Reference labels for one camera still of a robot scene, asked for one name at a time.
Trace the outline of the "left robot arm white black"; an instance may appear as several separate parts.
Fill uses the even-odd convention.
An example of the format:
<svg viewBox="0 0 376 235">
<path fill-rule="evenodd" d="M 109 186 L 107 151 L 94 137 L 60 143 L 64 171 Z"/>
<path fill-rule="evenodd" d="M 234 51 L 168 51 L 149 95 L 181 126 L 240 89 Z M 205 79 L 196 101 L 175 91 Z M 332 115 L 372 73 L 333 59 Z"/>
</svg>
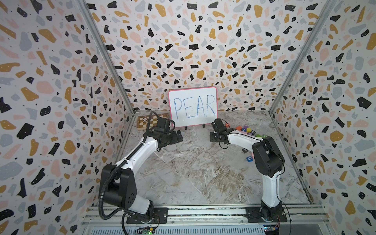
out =
<svg viewBox="0 0 376 235">
<path fill-rule="evenodd" d="M 183 137 L 175 130 L 175 122 L 151 112 L 146 131 L 138 145 L 115 164 L 107 164 L 101 172 L 99 189 L 99 216 L 108 220 L 119 211 L 153 217 L 151 200 L 139 196 L 135 175 L 155 151 L 180 143 Z"/>
</svg>

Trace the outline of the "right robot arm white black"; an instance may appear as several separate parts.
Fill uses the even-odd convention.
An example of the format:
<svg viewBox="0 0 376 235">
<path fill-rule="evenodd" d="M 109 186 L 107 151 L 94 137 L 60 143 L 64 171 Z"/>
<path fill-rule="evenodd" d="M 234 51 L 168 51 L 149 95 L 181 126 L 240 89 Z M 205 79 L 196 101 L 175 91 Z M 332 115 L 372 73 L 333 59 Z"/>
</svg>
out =
<svg viewBox="0 0 376 235">
<path fill-rule="evenodd" d="M 220 118 L 215 119 L 211 125 L 213 131 L 210 133 L 210 142 L 237 145 L 252 151 L 256 168 L 262 175 L 261 212 L 265 219 L 270 220 L 283 210 L 278 182 L 285 160 L 276 142 L 269 136 L 255 137 L 234 128 L 227 128 Z"/>
</svg>

